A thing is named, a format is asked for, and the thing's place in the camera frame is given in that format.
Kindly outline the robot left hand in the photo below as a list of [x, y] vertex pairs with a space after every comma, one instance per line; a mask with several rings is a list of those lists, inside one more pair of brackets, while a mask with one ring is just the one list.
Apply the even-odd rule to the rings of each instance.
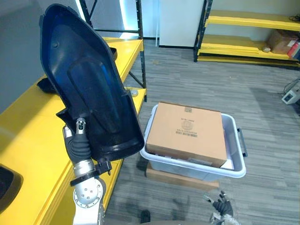
[[95, 169], [91, 159], [90, 143], [86, 136], [86, 121], [78, 118], [75, 133], [65, 125], [62, 129], [67, 155], [72, 162], [75, 177], [83, 176]]

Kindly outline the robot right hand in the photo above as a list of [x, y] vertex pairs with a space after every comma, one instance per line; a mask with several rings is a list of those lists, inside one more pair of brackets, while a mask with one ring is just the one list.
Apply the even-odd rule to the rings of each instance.
[[227, 194], [221, 190], [219, 198], [215, 201], [210, 196], [204, 195], [204, 200], [210, 203], [221, 216], [233, 216], [233, 207], [227, 199]]

